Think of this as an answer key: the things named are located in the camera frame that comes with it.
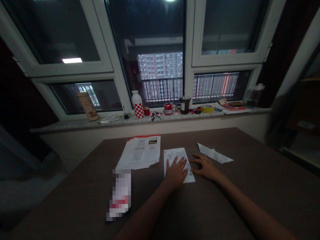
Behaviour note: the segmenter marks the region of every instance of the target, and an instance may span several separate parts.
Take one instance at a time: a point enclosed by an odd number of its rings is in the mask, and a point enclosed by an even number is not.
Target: hand
[[[220,181],[221,178],[224,177],[224,175],[213,165],[212,161],[207,156],[203,154],[193,154],[192,156],[196,158],[190,160],[190,162],[195,162],[202,165],[202,168],[199,170],[191,170],[194,174],[201,175],[216,182]]]
[[[169,165],[169,160],[167,160],[166,177],[163,181],[167,187],[172,188],[172,190],[179,188],[188,174],[187,168],[183,171],[187,160],[185,160],[184,157],[182,157],[178,163],[177,160],[178,156],[175,157],[171,167]]]

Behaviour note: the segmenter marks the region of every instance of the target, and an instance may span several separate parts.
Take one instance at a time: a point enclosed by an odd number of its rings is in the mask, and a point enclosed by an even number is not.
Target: red checkered pattern
[[[134,112],[136,113],[136,118],[144,117],[143,105],[141,103],[134,105]]]

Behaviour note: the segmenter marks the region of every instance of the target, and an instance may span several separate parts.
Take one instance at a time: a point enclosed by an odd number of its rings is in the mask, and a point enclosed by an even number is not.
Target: window sill
[[[192,120],[199,118],[212,118],[212,117],[228,117],[228,116],[239,116],[248,114],[259,114],[271,112],[271,108],[254,108],[250,112],[237,113],[237,114],[224,114],[223,112],[214,111],[213,113],[201,113],[201,114],[178,114],[178,115],[161,115],[161,119],[156,117],[153,122],[149,123],[149,117],[144,117],[137,119],[134,115],[129,119],[124,119],[123,117],[118,121],[112,121],[108,123],[99,124],[99,120],[89,122],[88,120],[75,120],[75,121],[60,121],[52,125],[31,129],[31,133],[49,133],[58,131],[70,131],[70,130],[80,130],[80,129],[90,129],[90,128],[101,128],[101,127],[115,127],[115,126],[125,126],[134,124],[153,124],[158,122],[169,122],[169,121],[182,121],[182,120]]]

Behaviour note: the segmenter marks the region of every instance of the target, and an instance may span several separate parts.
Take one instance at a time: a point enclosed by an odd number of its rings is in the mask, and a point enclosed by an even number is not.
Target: box
[[[301,80],[301,92],[286,127],[320,136],[320,72]]]

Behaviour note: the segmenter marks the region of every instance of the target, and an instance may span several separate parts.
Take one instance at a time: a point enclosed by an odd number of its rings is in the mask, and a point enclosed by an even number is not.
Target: yellow tape
[[[203,113],[212,113],[212,111],[213,111],[213,106],[211,106],[211,105],[202,105],[202,106],[200,107],[200,110],[201,110],[201,112],[203,112]]]

